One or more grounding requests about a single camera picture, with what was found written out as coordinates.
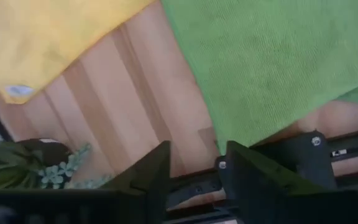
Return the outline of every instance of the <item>yellow towel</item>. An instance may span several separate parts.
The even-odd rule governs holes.
[[[25,103],[153,0],[0,0],[0,93]]]

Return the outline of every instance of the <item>green towel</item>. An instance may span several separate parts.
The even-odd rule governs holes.
[[[358,1],[162,0],[221,153],[358,98]]]

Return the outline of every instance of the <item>wooden floor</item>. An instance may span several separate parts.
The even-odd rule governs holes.
[[[158,1],[102,38],[28,103],[7,105],[0,97],[0,119],[16,140],[54,138],[73,149],[90,142],[94,153],[79,179],[118,174],[167,139],[174,142],[172,176],[210,168],[218,156],[203,97]],[[357,131],[358,105],[330,102],[270,141],[314,129],[327,136]],[[358,159],[334,168],[337,174],[358,170]]]

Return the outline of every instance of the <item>towel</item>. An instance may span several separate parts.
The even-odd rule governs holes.
[[[0,0],[0,93],[25,103],[153,0]]]
[[[162,2],[222,154],[227,140],[251,146],[330,100],[358,100],[358,1]]]

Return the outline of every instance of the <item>light wood surface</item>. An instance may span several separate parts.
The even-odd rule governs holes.
[[[210,168],[218,156],[203,97],[158,1],[103,37],[28,103],[7,105],[0,97],[0,119],[15,140],[54,138],[73,149],[90,142],[94,153],[79,179],[118,174],[163,140],[174,143],[172,176]],[[328,137],[357,131],[358,105],[330,102],[268,141],[315,129]],[[334,169],[358,170],[358,159]]]

